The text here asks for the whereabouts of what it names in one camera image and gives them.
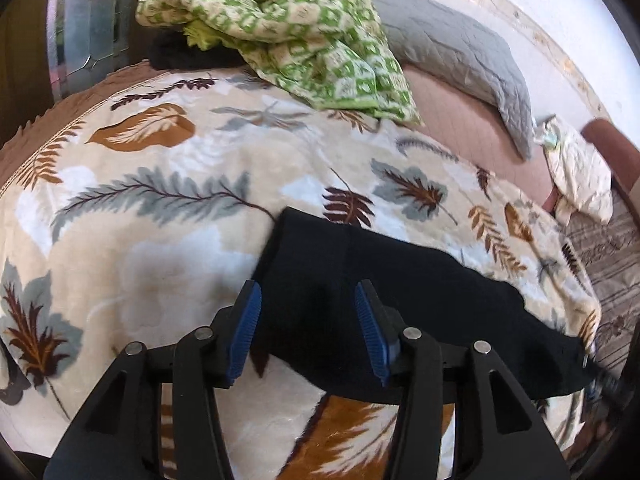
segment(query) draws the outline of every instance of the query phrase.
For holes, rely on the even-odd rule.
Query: white wall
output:
[[[640,149],[640,66],[602,0],[510,0],[569,55]]]

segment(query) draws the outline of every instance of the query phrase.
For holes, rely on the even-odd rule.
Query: black fabric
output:
[[[448,254],[285,209],[253,279],[262,313],[252,345],[260,370],[267,352],[330,394],[398,404],[401,392],[373,375],[354,309],[370,279],[383,304],[440,342],[491,343],[531,399],[570,394],[588,378],[579,338],[550,329],[524,309],[520,293]]]
[[[197,46],[187,45],[185,35],[174,29],[158,32],[149,47],[148,57],[149,64],[156,70],[207,70],[246,65],[237,50],[221,44],[210,50],[200,50]]]

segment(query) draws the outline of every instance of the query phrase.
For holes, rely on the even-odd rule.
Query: brown trim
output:
[[[603,156],[611,168],[611,186],[615,187],[640,228],[640,212],[629,199],[629,193],[640,178],[640,152],[613,124],[594,119],[582,129],[582,136]]]
[[[128,66],[107,76],[93,87],[78,92],[46,110],[25,127],[20,127],[14,138],[0,150],[0,186],[11,178],[12,174],[44,145],[51,137],[92,107],[100,104],[117,92],[151,79],[162,72],[153,70],[147,62]]]

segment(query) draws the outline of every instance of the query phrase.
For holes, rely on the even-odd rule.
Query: leaf pattern blanket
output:
[[[420,123],[371,0],[140,0],[141,25],[185,25],[189,44],[220,41],[261,78],[314,108]]]
[[[446,251],[593,341],[600,306],[584,268],[516,187],[427,136],[313,110],[251,72],[166,73],[68,124],[0,189],[0,336],[34,395],[71,418],[127,342],[171,344],[209,324],[285,206]],[[327,396],[274,357],[216,395],[240,478],[382,478],[396,406]],[[538,403],[561,447],[581,403]],[[162,412],[170,425],[170,403]],[[444,415],[442,478],[452,406]]]

